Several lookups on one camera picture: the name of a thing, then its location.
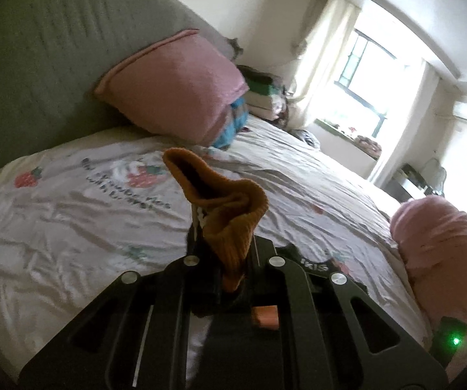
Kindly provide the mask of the cream curtain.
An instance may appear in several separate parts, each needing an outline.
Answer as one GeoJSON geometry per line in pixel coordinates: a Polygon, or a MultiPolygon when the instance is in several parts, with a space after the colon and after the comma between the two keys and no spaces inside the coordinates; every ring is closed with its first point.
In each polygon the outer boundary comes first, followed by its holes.
{"type": "Polygon", "coordinates": [[[327,0],[311,28],[295,45],[299,61],[289,99],[289,129],[314,122],[338,60],[356,24],[360,8],[346,0],[327,0]]]}

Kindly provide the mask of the pink quilted pillow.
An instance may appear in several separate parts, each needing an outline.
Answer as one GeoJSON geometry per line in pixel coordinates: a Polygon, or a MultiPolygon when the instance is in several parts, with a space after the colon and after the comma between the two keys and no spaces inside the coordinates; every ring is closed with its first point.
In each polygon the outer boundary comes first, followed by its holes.
{"type": "Polygon", "coordinates": [[[236,65],[189,29],[118,63],[94,94],[151,134],[211,146],[247,91],[236,65]]]}

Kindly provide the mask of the stack of folded clothes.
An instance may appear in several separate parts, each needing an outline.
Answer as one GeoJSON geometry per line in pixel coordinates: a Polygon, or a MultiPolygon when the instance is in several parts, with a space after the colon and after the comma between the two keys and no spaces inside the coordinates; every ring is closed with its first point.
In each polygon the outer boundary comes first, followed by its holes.
{"type": "Polygon", "coordinates": [[[247,65],[238,65],[248,92],[244,99],[251,114],[284,128],[289,120],[288,101],[284,80],[272,73],[258,71],[247,65]]]}

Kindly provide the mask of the pink rolled blanket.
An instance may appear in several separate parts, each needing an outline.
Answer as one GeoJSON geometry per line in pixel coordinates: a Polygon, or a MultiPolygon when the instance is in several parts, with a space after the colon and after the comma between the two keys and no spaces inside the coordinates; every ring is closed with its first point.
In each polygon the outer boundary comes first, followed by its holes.
{"type": "Polygon", "coordinates": [[[430,322],[467,323],[467,213],[440,196],[407,201],[392,216],[390,234],[430,322]]]}

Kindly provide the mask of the blue striped pillow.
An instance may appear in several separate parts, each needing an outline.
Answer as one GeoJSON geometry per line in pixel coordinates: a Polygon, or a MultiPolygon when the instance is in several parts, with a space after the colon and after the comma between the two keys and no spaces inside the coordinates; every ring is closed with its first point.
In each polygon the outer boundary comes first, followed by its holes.
{"type": "Polygon", "coordinates": [[[213,147],[224,150],[228,148],[238,132],[247,124],[249,110],[244,97],[236,99],[230,104],[229,116],[222,132],[212,144],[213,147]]]}

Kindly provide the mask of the black orange small garment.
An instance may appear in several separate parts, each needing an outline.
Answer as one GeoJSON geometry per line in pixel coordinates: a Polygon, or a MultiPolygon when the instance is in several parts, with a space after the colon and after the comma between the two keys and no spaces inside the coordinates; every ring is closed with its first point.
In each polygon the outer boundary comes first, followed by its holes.
{"type": "Polygon", "coordinates": [[[248,179],[228,179],[190,150],[172,148],[163,160],[194,210],[192,236],[201,234],[224,272],[222,285],[234,292],[243,277],[254,229],[268,209],[264,190],[248,179]]]}

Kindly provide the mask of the window with dark frame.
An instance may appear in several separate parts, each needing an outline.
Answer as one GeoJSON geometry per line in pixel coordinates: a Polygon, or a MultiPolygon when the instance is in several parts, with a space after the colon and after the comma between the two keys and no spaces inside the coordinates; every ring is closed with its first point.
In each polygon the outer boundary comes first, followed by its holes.
{"type": "Polygon", "coordinates": [[[389,73],[396,57],[367,34],[352,32],[350,51],[334,85],[342,98],[344,121],[355,134],[376,138],[388,114],[389,73]]]}

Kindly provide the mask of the strawberry print bed sheet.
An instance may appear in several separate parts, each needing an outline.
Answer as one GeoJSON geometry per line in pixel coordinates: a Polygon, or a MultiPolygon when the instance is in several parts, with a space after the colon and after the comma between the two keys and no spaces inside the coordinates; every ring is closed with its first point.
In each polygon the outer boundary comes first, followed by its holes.
{"type": "MultiPolygon", "coordinates": [[[[0,367],[24,365],[119,274],[186,252],[190,204],[166,169],[167,137],[111,129],[0,169],[0,367]]],[[[256,234],[338,261],[421,344],[421,313],[388,217],[396,203],[334,159],[250,118],[227,150],[195,147],[215,171],[268,196],[256,234]]]]}

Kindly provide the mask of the grey quilted headboard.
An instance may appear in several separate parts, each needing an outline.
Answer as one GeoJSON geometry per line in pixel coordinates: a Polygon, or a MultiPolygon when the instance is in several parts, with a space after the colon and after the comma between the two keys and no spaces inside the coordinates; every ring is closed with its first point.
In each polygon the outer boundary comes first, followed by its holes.
{"type": "Polygon", "coordinates": [[[232,44],[179,0],[0,0],[0,168],[125,117],[94,96],[118,62],[185,29],[232,44]]]}

